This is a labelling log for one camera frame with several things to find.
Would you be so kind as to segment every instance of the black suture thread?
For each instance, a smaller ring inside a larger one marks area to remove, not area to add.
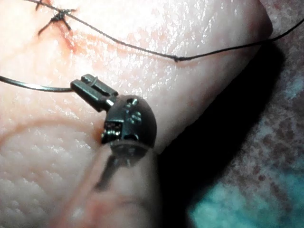
[[[56,11],[61,11],[60,9],[54,7],[54,6],[51,6],[51,5],[48,5],[46,3],[43,3],[43,2],[40,2],[40,1],[37,1],[37,0],[24,0],[24,1],[30,1],[30,2],[33,2],[33,3],[37,3],[37,4],[40,4],[40,5],[43,5],[43,6],[46,6],[52,10],[56,10]],[[113,42],[117,43],[117,44],[121,44],[121,45],[124,45],[126,47],[129,47],[129,48],[133,48],[133,49],[137,49],[139,51],[143,51],[143,52],[146,52],[146,53],[150,53],[150,54],[153,54],[153,55],[157,55],[157,56],[161,56],[161,57],[165,57],[165,58],[169,58],[169,59],[172,59],[174,60],[174,62],[181,62],[181,61],[189,61],[189,60],[193,60],[193,59],[196,59],[196,58],[201,58],[201,57],[205,57],[205,56],[210,56],[210,55],[214,55],[214,54],[218,54],[218,53],[221,53],[221,52],[226,52],[226,51],[230,51],[230,50],[237,50],[237,49],[242,49],[242,48],[248,48],[248,47],[252,47],[252,46],[258,46],[258,45],[262,45],[262,44],[266,44],[266,43],[271,43],[271,42],[274,42],[274,41],[277,41],[278,39],[288,35],[290,32],[292,32],[293,30],[295,30],[297,27],[299,27],[303,22],[304,22],[304,18],[298,22],[296,25],[294,25],[293,27],[291,27],[288,31],[286,31],[285,33],[275,37],[275,38],[271,38],[271,39],[265,39],[265,40],[261,40],[261,41],[258,41],[258,42],[254,42],[254,43],[251,43],[251,44],[245,44],[245,45],[240,45],[240,46],[235,46],[235,47],[228,47],[228,48],[224,48],[224,49],[220,49],[220,50],[216,50],[216,51],[211,51],[211,52],[208,52],[208,53],[205,53],[205,54],[199,54],[199,55],[195,55],[195,56],[189,56],[189,57],[178,57],[178,56],[175,56],[175,55],[168,55],[168,54],[164,54],[164,53],[160,53],[160,52],[156,52],[156,51],[151,51],[151,50],[147,50],[147,49],[144,49],[142,47],[138,47],[138,46],[135,46],[135,45],[132,45],[132,44],[127,44],[125,42],[122,42],[120,40],[117,40],[116,38],[114,37],[111,37],[109,36],[108,34],[104,33],[103,31],[100,31],[99,29],[93,27],[92,25],[86,23],[85,21],[71,15],[71,14],[66,14],[68,17],[88,26],[89,28],[91,28],[92,30],[98,32],[99,34],[105,36],[106,38],[112,40]]]

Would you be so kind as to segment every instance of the stitch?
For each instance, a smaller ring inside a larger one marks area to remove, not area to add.
[[[48,22],[48,24],[46,24],[42,29],[39,30],[38,32],[38,36],[47,28],[49,27],[49,25],[53,22],[57,22],[57,21],[62,21],[65,26],[67,27],[67,29],[70,31],[71,27],[68,25],[66,19],[65,19],[65,15],[71,13],[71,12],[75,12],[75,9],[61,9],[60,11],[58,11],[58,13],[51,18],[51,20]]]

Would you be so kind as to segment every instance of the metal jaw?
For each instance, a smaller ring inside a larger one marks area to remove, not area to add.
[[[90,74],[71,82],[71,89],[98,112],[109,111],[118,96],[117,91]]]

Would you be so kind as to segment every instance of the surgical suture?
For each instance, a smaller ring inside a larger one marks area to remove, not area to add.
[[[58,21],[62,21],[65,26],[67,27],[67,29],[70,31],[71,30],[71,27],[69,26],[69,24],[67,23],[66,19],[65,19],[65,15],[71,13],[71,12],[75,12],[76,10],[75,9],[61,9],[58,11],[58,13],[51,18],[51,20],[42,28],[39,30],[38,32],[38,36],[53,22],[58,22]]]

